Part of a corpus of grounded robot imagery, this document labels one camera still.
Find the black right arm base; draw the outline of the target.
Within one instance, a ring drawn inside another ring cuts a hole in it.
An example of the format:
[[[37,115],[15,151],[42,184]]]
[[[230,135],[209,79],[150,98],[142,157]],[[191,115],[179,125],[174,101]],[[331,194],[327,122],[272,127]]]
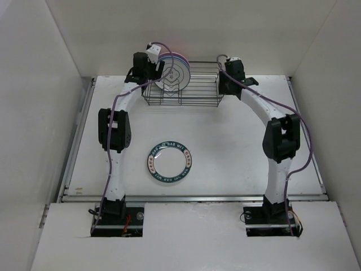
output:
[[[289,200],[271,204],[264,198],[261,206],[244,206],[240,220],[247,237],[300,237],[303,225]]]

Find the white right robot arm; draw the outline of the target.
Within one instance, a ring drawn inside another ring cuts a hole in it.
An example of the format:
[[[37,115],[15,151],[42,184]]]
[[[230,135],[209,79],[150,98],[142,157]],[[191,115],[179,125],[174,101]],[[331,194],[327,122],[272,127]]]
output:
[[[258,85],[253,78],[245,77],[240,58],[226,58],[225,70],[219,72],[219,92],[234,95],[246,104],[265,126],[262,149],[268,158],[268,183],[264,194],[265,205],[261,208],[262,218],[275,222],[282,211],[278,204],[287,201],[285,186],[290,166],[300,148],[300,118],[296,114],[286,114],[260,94],[250,91]]]

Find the white plate grey flower outline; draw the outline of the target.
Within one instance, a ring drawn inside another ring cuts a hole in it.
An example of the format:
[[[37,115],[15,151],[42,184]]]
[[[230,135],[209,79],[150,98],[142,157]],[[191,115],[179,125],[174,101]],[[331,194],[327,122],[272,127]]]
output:
[[[168,76],[161,81],[155,83],[161,90],[167,92],[178,92],[187,87],[190,83],[191,72],[183,64],[173,65],[173,69],[170,69],[171,65],[165,64],[162,75],[164,76],[168,72]]]

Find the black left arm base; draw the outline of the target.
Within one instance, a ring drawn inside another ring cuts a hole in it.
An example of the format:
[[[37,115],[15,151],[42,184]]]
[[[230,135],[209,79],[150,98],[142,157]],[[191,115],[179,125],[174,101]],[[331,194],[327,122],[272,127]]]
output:
[[[123,200],[105,199],[99,214],[99,206],[89,209],[93,216],[90,228],[91,237],[142,237],[145,217],[144,205],[129,206]]]

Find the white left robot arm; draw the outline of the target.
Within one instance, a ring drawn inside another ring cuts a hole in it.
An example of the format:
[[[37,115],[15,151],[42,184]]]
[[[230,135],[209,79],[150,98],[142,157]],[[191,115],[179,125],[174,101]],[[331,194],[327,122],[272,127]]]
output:
[[[121,181],[122,152],[131,142],[131,128],[128,111],[144,90],[162,78],[164,63],[159,62],[161,47],[152,45],[144,53],[133,55],[133,66],[128,71],[122,90],[117,94],[110,108],[98,112],[98,141],[107,153],[108,178],[105,185],[104,202],[121,201],[125,188]]]

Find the green rimmed white plate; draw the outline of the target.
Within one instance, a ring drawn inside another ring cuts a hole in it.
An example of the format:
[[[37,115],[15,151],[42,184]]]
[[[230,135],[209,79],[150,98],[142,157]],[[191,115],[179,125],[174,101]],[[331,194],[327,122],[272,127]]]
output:
[[[192,161],[191,152],[184,144],[164,141],[149,152],[147,169],[158,182],[177,183],[189,175]]]

